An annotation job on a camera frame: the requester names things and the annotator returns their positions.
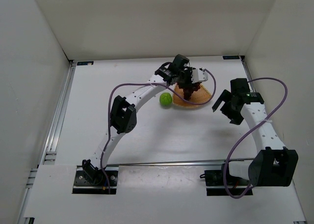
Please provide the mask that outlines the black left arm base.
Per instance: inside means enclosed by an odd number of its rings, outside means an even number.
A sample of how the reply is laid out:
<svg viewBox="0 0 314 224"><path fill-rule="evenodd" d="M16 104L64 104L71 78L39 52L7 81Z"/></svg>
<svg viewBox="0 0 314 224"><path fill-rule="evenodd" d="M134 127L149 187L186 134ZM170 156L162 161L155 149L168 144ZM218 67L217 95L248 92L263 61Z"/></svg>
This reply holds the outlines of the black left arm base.
<svg viewBox="0 0 314 224"><path fill-rule="evenodd" d="M118 167L108 166L105 168L108 180L104 173L99 170L94 178L90 178L82 167L77 167L73 182L73 194L86 195L115 195L118 183Z"/></svg>

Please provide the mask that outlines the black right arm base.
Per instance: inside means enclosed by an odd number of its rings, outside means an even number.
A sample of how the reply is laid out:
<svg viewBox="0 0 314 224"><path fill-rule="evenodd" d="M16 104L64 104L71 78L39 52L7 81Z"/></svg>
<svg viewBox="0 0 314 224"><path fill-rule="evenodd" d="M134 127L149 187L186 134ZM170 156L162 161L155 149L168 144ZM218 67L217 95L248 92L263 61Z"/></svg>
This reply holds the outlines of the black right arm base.
<svg viewBox="0 0 314 224"><path fill-rule="evenodd" d="M205 181L207 196L229 196L223 183L223 165L204 170L199 178ZM226 183L233 196L240 196L249 184L248 180L234 177L227 172Z"/></svg>

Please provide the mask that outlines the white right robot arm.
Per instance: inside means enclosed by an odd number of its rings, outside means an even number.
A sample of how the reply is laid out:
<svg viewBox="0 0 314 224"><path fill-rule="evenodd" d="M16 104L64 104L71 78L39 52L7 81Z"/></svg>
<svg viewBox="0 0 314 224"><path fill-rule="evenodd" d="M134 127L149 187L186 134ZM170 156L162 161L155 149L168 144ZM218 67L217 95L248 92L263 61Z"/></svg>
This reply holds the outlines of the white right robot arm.
<svg viewBox="0 0 314 224"><path fill-rule="evenodd" d="M252 135L257 155L251 162L231 161L235 150L232 148L222 166L224 184L232 178L242 178L253 187L288 187L298 154L295 150L287 149L270 122L270 117L279 106L267 113L261 94L250 90L246 78L231 80L230 84L231 90L224 90L212 109L220 109L231 124L247 123L249 131L236 142L235 147Z"/></svg>

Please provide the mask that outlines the aluminium right side rail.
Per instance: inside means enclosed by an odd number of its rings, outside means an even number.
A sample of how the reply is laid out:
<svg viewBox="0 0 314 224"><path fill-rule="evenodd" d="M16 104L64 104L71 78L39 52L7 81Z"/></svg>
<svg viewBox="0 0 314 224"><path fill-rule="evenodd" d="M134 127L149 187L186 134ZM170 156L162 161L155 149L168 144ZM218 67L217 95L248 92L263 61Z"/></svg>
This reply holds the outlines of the aluminium right side rail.
<svg viewBox="0 0 314 224"><path fill-rule="evenodd" d="M272 78L272 77L260 77L260 78L256 78L256 79L252 79L251 74L248 70L248 66L245 60L245 56L240 56L240 60L242 62L242 65L246 71L246 75L247 75L247 79L248 79L248 83L251 86L251 88L254 90L254 85L252 84L252 82L255 81L259 81L259 80L272 80L272 81L276 81L279 82L283 87L284 87L284 96L281 100L281 102L273 109L273 111L271 111L262 121L260 121L256 127L254 127L253 129L250 129L247 133L245 133L240 139L239 139L239 143L242 142L244 139L246 139L250 134L252 134L255 130L257 130L258 128L260 128L262 125L266 124L266 123L272 123L271 121L271 116L273 114L276 113L276 111L285 103L287 96L288 96L288 87L287 85L280 79L277 78Z"/></svg>

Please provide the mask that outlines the blue corner label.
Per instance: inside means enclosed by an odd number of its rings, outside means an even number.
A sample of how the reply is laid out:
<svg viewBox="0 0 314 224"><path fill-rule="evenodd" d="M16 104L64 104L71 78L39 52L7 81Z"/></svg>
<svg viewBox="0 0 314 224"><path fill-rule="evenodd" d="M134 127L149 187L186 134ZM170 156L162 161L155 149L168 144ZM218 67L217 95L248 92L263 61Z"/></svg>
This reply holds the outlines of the blue corner label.
<svg viewBox="0 0 314 224"><path fill-rule="evenodd" d="M78 61L77 66L87 66L87 65L93 65L94 61Z"/></svg>
<svg viewBox="0 0 314 224"><path fill-rule="evenodd" d="M224 60L235 60L235 59L240 59L239 56L223 56Z"/></svg>

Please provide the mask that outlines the woven triangular fruit bowl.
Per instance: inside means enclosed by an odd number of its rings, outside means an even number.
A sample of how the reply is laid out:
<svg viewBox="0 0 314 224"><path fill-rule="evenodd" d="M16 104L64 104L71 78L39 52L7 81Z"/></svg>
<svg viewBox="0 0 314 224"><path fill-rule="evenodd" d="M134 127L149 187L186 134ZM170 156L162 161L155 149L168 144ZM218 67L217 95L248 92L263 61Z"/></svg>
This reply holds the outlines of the woven triangular fruit bowl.
<svg viewBox="0 0 314 224"><path fill-rule="evenodd" d="M183 97L183 90L180 89L177 84L175 84L174 91L178 93L181 97ZM208 101L211 98L211 96L212 94L202 84L200 84L200 89L193 92L188 101L192 103L196 103L196 104L203 104L206 101ZM183 101L175 93L173 93L172 99L173 99L173 104L181 108L193 109L193 108L198 108L201 106L201 105L189 104Z"/></svg>

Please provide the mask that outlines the dark red fake grapes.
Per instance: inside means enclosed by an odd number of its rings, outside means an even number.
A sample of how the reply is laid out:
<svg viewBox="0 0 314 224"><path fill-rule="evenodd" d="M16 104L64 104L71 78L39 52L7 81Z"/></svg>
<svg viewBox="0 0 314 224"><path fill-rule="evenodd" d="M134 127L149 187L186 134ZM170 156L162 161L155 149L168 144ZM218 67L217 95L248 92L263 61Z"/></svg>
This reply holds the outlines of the dark red fake grapes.
<svg viewBox="0 0 314 224"><path fill-rule="evenodd" d="M189 100L192 94L200 89L200 83L183 84L178 83L179 89L183 90L183 98Z"/></svg>

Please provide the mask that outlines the blue right corner label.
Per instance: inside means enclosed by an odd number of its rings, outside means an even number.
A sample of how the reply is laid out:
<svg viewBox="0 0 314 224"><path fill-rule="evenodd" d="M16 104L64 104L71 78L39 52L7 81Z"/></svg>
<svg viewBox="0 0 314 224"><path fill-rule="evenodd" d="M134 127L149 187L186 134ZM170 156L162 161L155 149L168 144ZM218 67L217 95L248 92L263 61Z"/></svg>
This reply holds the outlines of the blue right corner label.
<svg viewBox="0 0 314 224"><path fill-rule="evenodd" d="M235 60L235 59L240 59L239 56L223 56L224 60Z"/></svg>

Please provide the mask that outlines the aluminium front rail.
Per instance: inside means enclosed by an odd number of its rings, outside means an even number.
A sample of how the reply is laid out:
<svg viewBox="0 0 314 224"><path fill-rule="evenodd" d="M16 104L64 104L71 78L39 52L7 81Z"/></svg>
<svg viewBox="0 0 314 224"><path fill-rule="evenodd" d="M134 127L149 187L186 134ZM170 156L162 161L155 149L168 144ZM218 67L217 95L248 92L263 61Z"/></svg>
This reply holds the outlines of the aluminium front rail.
<svg viewBox="0 0 314 224"><path fill-rule="evenodd" d="M152 162L152 163L116 163L107 164L108 167L118 166L210 166L221 165L225 160L197 160L197 161L174 161L174 162Z"/></svg>

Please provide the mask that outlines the white front cover board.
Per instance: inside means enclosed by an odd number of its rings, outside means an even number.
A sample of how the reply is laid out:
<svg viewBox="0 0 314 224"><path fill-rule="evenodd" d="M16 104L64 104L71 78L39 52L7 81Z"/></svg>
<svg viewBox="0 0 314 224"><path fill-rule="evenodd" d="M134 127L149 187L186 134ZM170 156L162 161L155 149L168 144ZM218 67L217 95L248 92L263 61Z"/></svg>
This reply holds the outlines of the white front cover board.
<svg viewBox="0 0 314 224"><path fill-rule="evenodd" d="M37 224L292 224L304 221L295 188L207 196L204 168L120 167L114 195L72 193L76 168L39 167L24 216Z"/></svg>

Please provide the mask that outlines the blue left corner label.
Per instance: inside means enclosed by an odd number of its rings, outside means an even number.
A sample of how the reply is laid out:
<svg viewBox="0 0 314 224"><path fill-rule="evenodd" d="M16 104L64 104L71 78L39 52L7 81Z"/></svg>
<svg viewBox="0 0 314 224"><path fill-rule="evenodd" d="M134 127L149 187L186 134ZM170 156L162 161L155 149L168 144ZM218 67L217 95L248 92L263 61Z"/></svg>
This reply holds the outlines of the blue left corner label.
<svg viewBox="0 0 314 224"><path fill-rule="evenodd" d="M87 66L87 65L93 65L94 61L78 61L77 66Z"/></svg>

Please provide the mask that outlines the green fake fruit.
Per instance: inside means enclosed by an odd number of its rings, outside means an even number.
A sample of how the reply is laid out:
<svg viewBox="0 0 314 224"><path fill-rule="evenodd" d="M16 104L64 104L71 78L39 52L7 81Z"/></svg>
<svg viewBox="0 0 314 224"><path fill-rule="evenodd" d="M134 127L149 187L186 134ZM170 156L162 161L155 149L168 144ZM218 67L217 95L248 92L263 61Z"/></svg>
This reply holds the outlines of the green fake fruit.
<svg viewBox="0 0 314 224"><path fill-rule="evenodd" d="M168 92L164 92L160 95L159 97L159 103L162 105L162 106L169 106L172 104L172 96L170 93Z"/></svg>

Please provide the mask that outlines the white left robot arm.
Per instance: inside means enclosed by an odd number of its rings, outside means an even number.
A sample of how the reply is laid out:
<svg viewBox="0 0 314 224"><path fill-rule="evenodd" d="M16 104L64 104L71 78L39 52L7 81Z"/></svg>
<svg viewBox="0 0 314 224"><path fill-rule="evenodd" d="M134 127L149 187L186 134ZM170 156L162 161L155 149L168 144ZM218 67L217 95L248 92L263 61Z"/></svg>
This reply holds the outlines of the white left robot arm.
<svg viewBox="0 0 314 224"><path fill-rule="evenodd" d="M156 94L174 84L184 89L192 86L194 68L189 59L176 55L172 62L162 64L146 83L125 83L116 86L108 100L107 133L94 154L82 161L83 177L93 186L110 186L105 172L107 162L121 138L137 124L137 113Z"/></svg>

